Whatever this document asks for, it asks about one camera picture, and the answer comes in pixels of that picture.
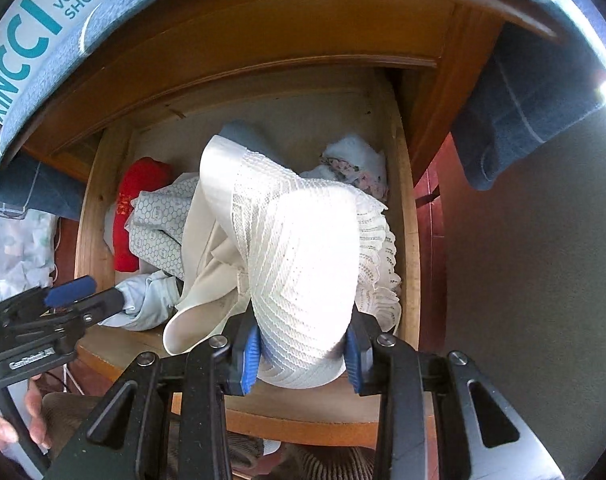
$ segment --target red garment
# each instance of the red garment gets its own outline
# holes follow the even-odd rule
[[[114,243],[114,270],[134,272],[139,270],[139,259],[130,253],[130,240],[125,221],[134,209],[130,202],[141,191],[155,191],[172,182],[172,166],[148,156],[139,158],[123,175],[116,199],[116,214],[112,241]]]

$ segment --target wooden furniture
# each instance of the wooden furniture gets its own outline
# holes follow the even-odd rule
[[[362,126],[387,155],[387,217],[403,278],[400,336],[416,345],[413,184],[474,88],[505,22],[550,40],[560,37],[553,20],[528,0],[158,0],[80,65],[26,124],[14,152],[25,143],[39,160],[72,174],[61,154],[105,129],[88,179],[75,272],[91,274],[106,288],[115,277],[102,240],[104,214],[134,158],[153,155],[182,171],[196,170],[200,151],[216,133],[208,125],[258,110],[281,133],[273,140],[298,155],[292,169],[301,171],[314,166],[328,141],[347,133],[347,124]],[[290,122],[307,125],[311,151],[288,135],[281,106],[287,100],[302,110],[293,116],[289,108]],[[336,138],[328,129],[329,110],[340,119]],[[368,114],[371,120],[364,119]],[[168,151],[177,132],[191,158]],[[97,327],[82,341],[80,356],[115,379],[148,349],[163,354],[158,330]],[[306,444],[374,443],[378,399],[355,397],[345,378],[308,390],[299,402],[290,394],[260,384],[249,397],[228,399],[228,428]]]
[[[135,112],[108,127],[88,181],[80,221],[76,276],[99,288],[114,285],[112,255],[103,240],[104,215],[131,161],[154,156],[177,171],[198,170],[201,152],[222,124],[258,121],[295,171],[313,168],[328,142],[354,131],[387,156],[386,216],[397,236],[397,273],[403,280],[399,335],[413,345],[419,328],[416,209],[403,125],[391,85],[371,68],[301,68],[212,82]],[[162,327],[142,333],[94,327],[79,344],[80,358],[115,380],[139,354],[164,356]],[[180,402],[175,402],[179,409]],[[258,383],[247,397],[226,399],[227,427],[274,440],[328,446],[374,446],[378,397],[354,395],[347,377],[310,390]]]

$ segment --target open drawer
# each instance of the open drawer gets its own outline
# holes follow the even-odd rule
[[[417,346],[419,250],[413,180],[395,94],[381,69],[327,66],[227,78],[155,102],[110,124],[90,173],[78,230],[75,276],[90,274],[100,290],[113,286],[104,217],[126,168],[152,156],[177,175],[198,171],[211,136],[228,121],[257,124],[297,173],[318,164],[324,147],[356,133],[384,150],[391,230],[403,308],[399,336]],[[163,327],[128,332],[92,327],[80,341],[81,360],[111,380],[142,351],[161,356]],[[179,410],[175,397],[175,411]],[[374,446],[378,397],[359,397],[344,375],[326,386],[288,390],[258,381],[250,395],[227,397],[227,428],[273,440],[320,446]]]

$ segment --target metal bolt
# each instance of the metal bolt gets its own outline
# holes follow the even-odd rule
[[[381,346],[394,346],[397,344],[397,338],[391,334],[382,333],[377,337],[377,343]]]
[[[213,335],[208,339],[208,342],[212,348],[223,348],[227,345],[227,337],[224,335]]]
[[[150,366],[156,357],[157,355],[154,352],[143,352],[138,355],[137,364],[139,366]]]
[[[465,366],[469,361],[467,356],[458,350],[454,350],[453,352],[449,353],[449,360],[452,361],[452,363],[456,366]]]

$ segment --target human hand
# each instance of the human hand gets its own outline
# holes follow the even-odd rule
[[[30,431],[30,437],[33,441],[40,446],[49,449],[52,443],[46,435],[45,421],[41,416],[41,393],[34,382],[39,377],[40,375],[29,380],[26,397],[24,399],[26,409],[30,416],[32,416],[32,422],[30,423],[28,430]],[[19,436],[12,427],[12,424],[0,416],[0,450],[3,451],[8,444],[14,444],[15,442],[18,442],[18,440]]]

